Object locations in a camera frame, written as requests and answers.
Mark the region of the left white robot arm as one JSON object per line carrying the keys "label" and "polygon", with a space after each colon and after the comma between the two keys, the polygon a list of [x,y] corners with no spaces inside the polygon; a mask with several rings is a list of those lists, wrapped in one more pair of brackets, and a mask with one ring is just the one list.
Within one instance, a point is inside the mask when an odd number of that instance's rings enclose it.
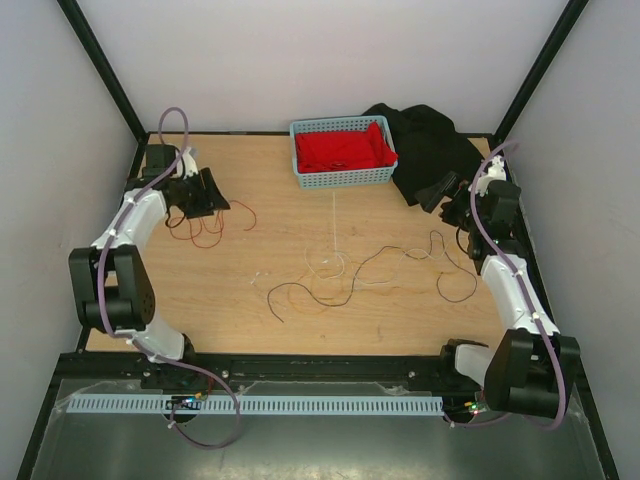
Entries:
{"label": "left white robot arm", "polygon": [[189,337],[172,328],[156,307],[142,252],[172,208],[200,219],[228,210],[211,169],[199,168],[196,150],[171,144],[145,147],[146,164],[127,183],[122,203],[105,231],[68,258],[80,323],[138,348],[150,361],[165,363],[164,375],[177,387],[194,384],[200,364]]}

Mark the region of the white zip tie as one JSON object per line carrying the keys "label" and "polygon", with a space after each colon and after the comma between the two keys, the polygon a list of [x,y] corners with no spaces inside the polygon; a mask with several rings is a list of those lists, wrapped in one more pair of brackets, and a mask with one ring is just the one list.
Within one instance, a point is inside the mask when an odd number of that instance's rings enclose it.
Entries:
{"label": "white zip tie", "polygon": [[336,192],[331,193],[331,247],[334,259],[340,261],[337,242],[337,199]]}

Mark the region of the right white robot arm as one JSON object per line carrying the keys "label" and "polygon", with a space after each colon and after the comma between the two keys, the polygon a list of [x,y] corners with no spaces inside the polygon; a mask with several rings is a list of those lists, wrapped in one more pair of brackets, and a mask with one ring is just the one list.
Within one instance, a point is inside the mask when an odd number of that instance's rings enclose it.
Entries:
{"label": "right white robot arm", "polygon": [[439,208],[444,223],[468,233],[467,255],[504,327],[496,349],[449,340],[437,376],[450,389],[471,379],[490,409],[551,429],[566,413],[580,348],[575,338],[560,333],[529,278],[526,251],[514,233],[520,195],[502,173],[485,173],[471,185],[454,172],[415,194],[424,211]]}

